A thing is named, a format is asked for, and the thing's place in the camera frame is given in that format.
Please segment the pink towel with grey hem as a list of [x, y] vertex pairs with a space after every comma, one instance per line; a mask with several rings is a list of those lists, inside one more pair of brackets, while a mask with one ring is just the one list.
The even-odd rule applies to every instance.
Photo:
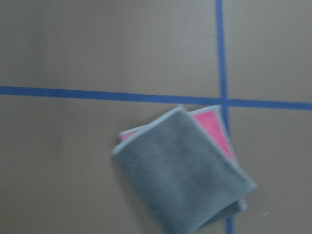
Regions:
[[113, 155], [168, 234], [194, 234], [256, 183], [182, 105], [118, 144]]

